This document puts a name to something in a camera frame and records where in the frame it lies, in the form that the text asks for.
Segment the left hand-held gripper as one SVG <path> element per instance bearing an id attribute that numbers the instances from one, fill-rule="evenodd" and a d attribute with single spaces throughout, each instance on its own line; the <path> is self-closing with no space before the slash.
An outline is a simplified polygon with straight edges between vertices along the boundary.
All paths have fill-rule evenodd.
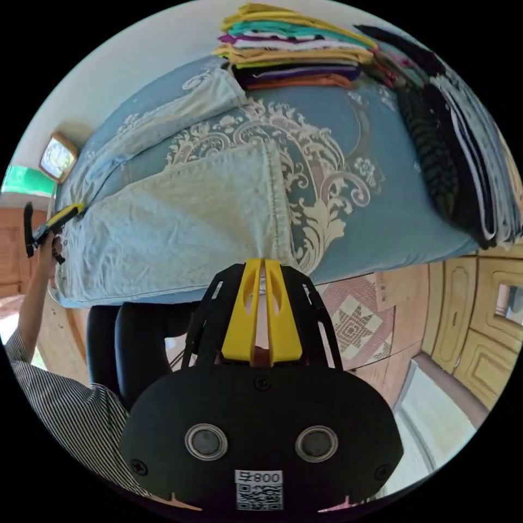
<path id="1" fill-rule="evenodd" d="M 40 225 L 34 233 L 31 232 L 31 258 L 34 256 L 35 251 L 46 241 L 49 233 L 58 236 L 62 232 L 63 227 L 83 211 L 83 203 L 71 204 L 57 212 L 46 223 Z"/>

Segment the person's left hand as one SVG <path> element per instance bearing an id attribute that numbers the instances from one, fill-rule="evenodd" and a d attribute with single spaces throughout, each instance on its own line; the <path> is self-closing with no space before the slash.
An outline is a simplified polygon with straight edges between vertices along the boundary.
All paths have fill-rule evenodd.
<path id="1" fill-rule="evenodd" d="M 48 276 L 51 288 L 56 289 L 56 267 L 60 264 L 57 258 L 62 255 L 62 237 L 60 234 L 50 234 L 46 240 L 45 247 L 48 251 Z"/>

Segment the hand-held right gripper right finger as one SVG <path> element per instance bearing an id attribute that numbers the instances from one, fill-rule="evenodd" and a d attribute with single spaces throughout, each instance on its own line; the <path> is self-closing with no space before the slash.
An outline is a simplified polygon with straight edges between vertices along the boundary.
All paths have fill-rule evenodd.
<path id="1" fill-rule="evenodd" d="M 281 265 L 265 260 L 266 317 L 270 364 L 297 363 L 302 347 Z"/>

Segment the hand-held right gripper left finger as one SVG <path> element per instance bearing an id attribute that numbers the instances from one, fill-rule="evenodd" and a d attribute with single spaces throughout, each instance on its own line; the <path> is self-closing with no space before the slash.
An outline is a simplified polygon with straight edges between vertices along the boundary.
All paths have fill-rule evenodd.
<path id="1" fill-rule="evenodd" d="M 241 275 L 222 356 L 235 363 L 254 362 L 262 259 L 249 259 Z"/>

